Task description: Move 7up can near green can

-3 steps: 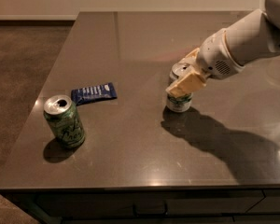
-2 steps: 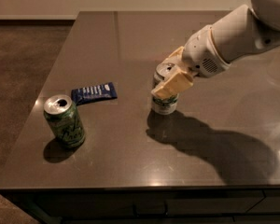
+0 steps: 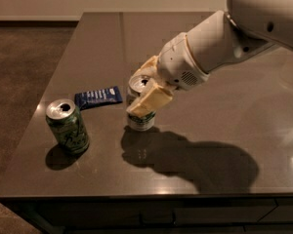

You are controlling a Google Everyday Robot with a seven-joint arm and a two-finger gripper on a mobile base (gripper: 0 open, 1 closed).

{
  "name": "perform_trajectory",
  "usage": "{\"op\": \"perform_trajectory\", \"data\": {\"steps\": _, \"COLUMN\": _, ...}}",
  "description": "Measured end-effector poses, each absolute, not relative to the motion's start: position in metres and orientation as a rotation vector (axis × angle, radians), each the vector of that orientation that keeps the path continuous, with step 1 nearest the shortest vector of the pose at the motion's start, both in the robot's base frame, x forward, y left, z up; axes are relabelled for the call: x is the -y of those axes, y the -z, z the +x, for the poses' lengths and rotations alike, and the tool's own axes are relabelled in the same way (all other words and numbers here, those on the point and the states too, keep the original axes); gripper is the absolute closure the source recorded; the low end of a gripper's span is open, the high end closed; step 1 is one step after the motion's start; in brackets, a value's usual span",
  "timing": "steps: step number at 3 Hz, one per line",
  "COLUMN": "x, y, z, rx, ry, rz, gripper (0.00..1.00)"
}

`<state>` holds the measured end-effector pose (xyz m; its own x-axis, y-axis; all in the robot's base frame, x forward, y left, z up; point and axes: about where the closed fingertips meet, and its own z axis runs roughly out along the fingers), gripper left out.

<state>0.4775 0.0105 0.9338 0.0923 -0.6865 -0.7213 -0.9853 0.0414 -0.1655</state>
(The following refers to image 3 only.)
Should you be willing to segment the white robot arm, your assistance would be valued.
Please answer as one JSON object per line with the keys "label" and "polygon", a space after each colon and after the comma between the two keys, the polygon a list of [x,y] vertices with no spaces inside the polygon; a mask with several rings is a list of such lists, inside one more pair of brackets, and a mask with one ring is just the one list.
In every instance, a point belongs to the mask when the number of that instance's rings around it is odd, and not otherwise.
{"label": "white robot arm", "polygon": [[227,7],[177,35],[134,73],[146,85],[127,107],[129,114],[144,117],[169,103],[174,90],[190,90],[213,70],[273,44],[293,52],[293,0],[227,0]]}

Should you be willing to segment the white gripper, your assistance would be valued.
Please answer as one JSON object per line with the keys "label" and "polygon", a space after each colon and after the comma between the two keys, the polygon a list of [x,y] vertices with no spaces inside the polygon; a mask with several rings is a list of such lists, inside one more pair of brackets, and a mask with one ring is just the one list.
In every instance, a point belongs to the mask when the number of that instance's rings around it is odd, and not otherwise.
{"label": "white gripper", "polygon": [[[159,56],[149,58],[133,76],[157,80],[158,72],[166,82],[186,91],[206,82],[209,78],[194,60],[185,33],[180,33],[166,43]],[[140,112],[141,115],[155,112],[172,98],[171,90],[157,82],[148,81],[141,96],[135,100],[136,105],[128,106],[127,111]]]}

